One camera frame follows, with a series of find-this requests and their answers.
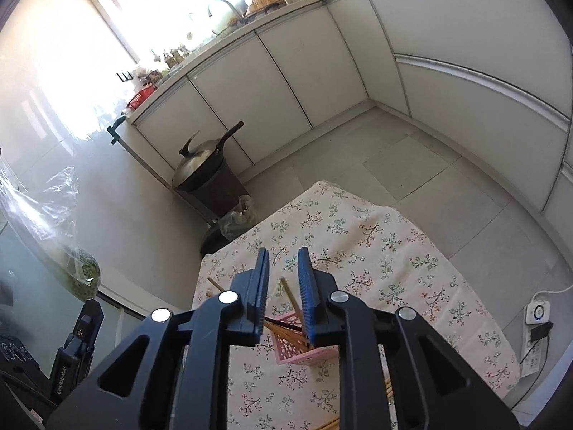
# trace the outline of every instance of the red basket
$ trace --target red basket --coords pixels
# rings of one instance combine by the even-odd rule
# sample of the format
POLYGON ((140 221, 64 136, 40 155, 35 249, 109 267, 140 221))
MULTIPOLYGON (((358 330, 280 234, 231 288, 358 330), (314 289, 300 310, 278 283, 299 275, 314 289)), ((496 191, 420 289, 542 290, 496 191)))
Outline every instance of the red basket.
POLYGON ((154 93, 154 91, 155 87, 153 85, 145 87, 144 89, 137 92, 137 95, 130 100, 127 106, 133 108, 134 110, 137 109, 139 106, 141 106, 147 97, 154 93))

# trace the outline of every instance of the metal pivot screw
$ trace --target metal pivot screw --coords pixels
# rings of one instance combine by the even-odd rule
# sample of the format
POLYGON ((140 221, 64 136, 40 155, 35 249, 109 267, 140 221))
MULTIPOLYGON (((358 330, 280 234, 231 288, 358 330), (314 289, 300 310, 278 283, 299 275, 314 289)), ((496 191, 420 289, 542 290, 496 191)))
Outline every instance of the metal pivot screw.
POLYGON ((349 295, 347 292, 344 291, 335 291, 330 294, 330 300, 333 302, 343 303, 349 299, 349 295))
POLYGON ((223 291, 219 294, 219 301, 223 304, 233 304, 239 298, 239 294, 234 291, 223 291))
POLYGON ((171 317, 171 312, 168 309, 156 309, 151 313, 151 319, 156 322, 162 322, 171 317))
POLYGON ((416 318, 416 311, 410 307, 402 307, 398 312, 398 316, 404 320, 414 320, 414 318, 416 318))

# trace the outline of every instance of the chopstick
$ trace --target chopstick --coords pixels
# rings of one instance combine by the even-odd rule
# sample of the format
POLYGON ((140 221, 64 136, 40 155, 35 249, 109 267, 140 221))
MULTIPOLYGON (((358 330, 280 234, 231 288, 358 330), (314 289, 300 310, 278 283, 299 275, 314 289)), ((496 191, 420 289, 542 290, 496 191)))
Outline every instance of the chopstick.
POLYGON ((264 321, 264 326, 271 330, 274 334, 286 338, 288 341, 290 341, 290 343, 297 344, 297 346, 300 346, 302 349, 304 349, 305 352, 310 351, 311 348, 305 336, 302 336, 301 334, 298 334, 284 327, 270 323, 266 320, 264 321))
POLYGON ((279 280, 281 281, 281 284, 283 285, 283 289, 286 292, 286 296, 288 297, 288 300, 290 301, 290 303, 292 304, 292 308, 294 309, 294 312, 296 313, 296 316, 300 319, 300 324, 301 324, 301 331, 303 333, 306 333, 304 330, 304 317, 303 317, 303 311, 300 310, 299 307, 299 303, 297 303, 296 298, 294 297, 292 291, 290 290, 290 286, 288 286, 287 281, 285 280, 285 278, 282 276, 279 278, 279 280))
MULTIPOLYGON (((386 385, 386 396, 390 400, 394 397, 394 393, 392 392, 392 383, 390 382, 389 377, 386 377, 384 379, 384 384, 386 385)), ((340 425, 340 417, 335 417, 334 419, 329 420, 328 422, 315 428, 314 430, 332 430, 339 425, 340 425)))
POLYGON ((335 426, 340 424, 340 417, 335 417, 334 419, 329 420, 328 422, 326 422, 325 424, 323 424, 322 426, 319 426, 318 428, 314 429, 314 430, 329 430, 331 428, 334 428, 335 426))
POLYGON ((211 278, 210 276, 207 277, 207 280, 211 281, 211 284, 216 287, 219 291, 223 292, 223 291, 227 291, 223 286, 221 286, 219 283, 217 283, 213 278, 211 278))
MULTIPOLYGON (((220 291, 226 291, 226 289, 224 289, 220 284, 218 284, 213 278, 208 277, 207 280, 209 280, 211 282, 211 284, 213 284, 213 286, 215 286, 217 289, 219 289, 220 291)), ((213 297, 215 294, 211 291, 208 290, 205 295, 207 297, 213 297)), ((296 325, 291 325, 290 323, 285 323, 283 321, 279 321, 279 320, 275 320, 274 318, 270 318, 270 317, 265 317, 265 323, 269 323, 269 324, 275 324, 276 326, 279 326, 280 328, 283 329, 289 329, 292 331, 302 331, 302 328, 296 325)))

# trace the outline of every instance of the faucet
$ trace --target faucet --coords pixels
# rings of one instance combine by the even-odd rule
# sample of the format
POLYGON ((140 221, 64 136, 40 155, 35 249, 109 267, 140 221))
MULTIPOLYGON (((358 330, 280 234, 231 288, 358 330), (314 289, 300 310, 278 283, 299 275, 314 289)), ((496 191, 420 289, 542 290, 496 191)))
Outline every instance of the faucet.
MULTIPOLYGON (((239 22, 245 24, 245 18, 243 18, 243 15, 237 10, 237 8, 235 8, 235 6, 233 6, 232 3, 228 2, 227 0, 213 0, 213 1, 222 1, 223 3, 227 3, 228 7, 231 8, 235 16, 239 19, 239 22)), ((207 14, 209 15, 210 18, 213 16, 213 14, 211 14, 211 3, 207 5, 207 14)))

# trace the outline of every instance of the bottle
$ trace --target bottle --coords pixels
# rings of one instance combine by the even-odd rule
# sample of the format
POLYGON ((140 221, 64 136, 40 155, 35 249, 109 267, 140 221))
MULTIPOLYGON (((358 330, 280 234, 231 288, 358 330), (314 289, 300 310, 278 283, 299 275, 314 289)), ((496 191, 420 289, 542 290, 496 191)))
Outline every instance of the bottle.
POLYGON ((179 53, 179 50, 177 50, 177 48, 173 48, 173 50, 171 50, 171 56, 173 57, 173 59, 177 64, 182 63, 184 61, 184 58, 181 56, 181 53, 179 53))
POLYGON ((165 50, 163 50, 163 59, 165 60, 165 63, 167 64, 167 66, 169 66, 169 68, 172 68, 177 65, 177 61, 175 61, 175 58, 173 58, 165 50))

